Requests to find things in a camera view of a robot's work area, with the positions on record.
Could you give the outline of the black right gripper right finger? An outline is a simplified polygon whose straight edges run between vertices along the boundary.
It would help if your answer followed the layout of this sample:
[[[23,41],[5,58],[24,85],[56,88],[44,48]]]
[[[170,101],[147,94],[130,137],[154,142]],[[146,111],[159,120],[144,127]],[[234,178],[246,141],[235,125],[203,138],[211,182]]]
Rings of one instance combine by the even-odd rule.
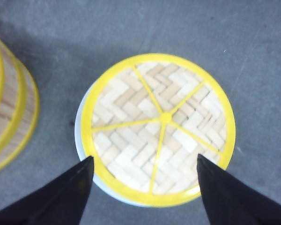
[[[197,157],[202,201],[212,225],[281,225],[281,205]]]

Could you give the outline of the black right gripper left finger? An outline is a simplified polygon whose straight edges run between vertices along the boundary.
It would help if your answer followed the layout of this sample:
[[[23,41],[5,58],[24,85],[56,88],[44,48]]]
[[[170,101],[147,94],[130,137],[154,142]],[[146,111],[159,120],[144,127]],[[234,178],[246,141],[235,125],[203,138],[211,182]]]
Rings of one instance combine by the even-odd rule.
[[[0,225],[77,225],[93,183],[87,157],[42,188],[0,210]]]

